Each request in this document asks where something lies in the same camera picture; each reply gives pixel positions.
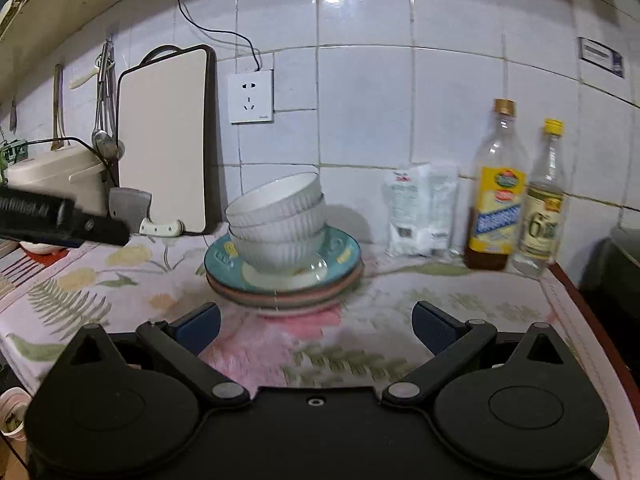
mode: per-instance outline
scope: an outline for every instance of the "bottle cap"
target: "bottle cap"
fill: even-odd
[[[496,99],[494,101],[494,111],[497,114],[516,116],[516,103],[508,99]]]
[[[561,136],[564,124],[556,119],[545,119],[545,133]]]

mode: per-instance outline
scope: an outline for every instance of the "tiled wall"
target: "tiled wall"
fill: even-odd
[[[263,68],[274,69],[273,124],[227,121],[226,76],[254,68],[243,42],[196,30],[175,0],[123,0],[20,82],[18,134],[50,136],[53,65],[65,64],[67,82],[82,75],[108,34],[118,72],[159,44],[207,43],[218,56],[227,200],[285,174],[319,171],[330,222],[384,242],[385,170],[452,160],[460,167],[461,246],[472,157],[490,129],[492,100],[506,96],[517,102],[530,158],[545,117],[565,123],[572,183],[558,257],[574,281],[612,226],[640,227],[640,0],[185,1],[204,27],[248,36]],[[578,61],[579,36],[619,51],[625,78]],[[63,99],[66,132],[89,139],[95,83]],[[0,112],[6,126],[8,105]]]

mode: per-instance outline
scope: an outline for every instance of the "cutting board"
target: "cutting board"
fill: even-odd
[[[150,59],[165,50],[176,50]],[[155,224],[177,219],[190,233],[207,232],[207,197],[215,153],[215,54],[207,45],[150,52],[118,80],[118,163],[121,187],[151,193]]]

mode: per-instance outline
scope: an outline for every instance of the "beige rice cooker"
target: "beige rice cooker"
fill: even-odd
[[[100,177],[103,170],[100,159],[84,146],[65,146],[10,166],[6,170],[6,178],[11,187],[68,196],[76,200],[76,207],[103,216],[107,211]],[[48,244],[20,244],[36,254],[49,254],[61,249]]]

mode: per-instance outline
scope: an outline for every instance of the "rice cooker handle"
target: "rice cooker handle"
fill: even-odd
[[[91,176],[92,174],[100,173],[104,170],[104,165],[102,163],[96,164],[95,166],[91,166],[90,168],[85,168],[84,170],[77,171],[76,173],[72,173],[69,175],[69,183],[76,184],[80,180]]]

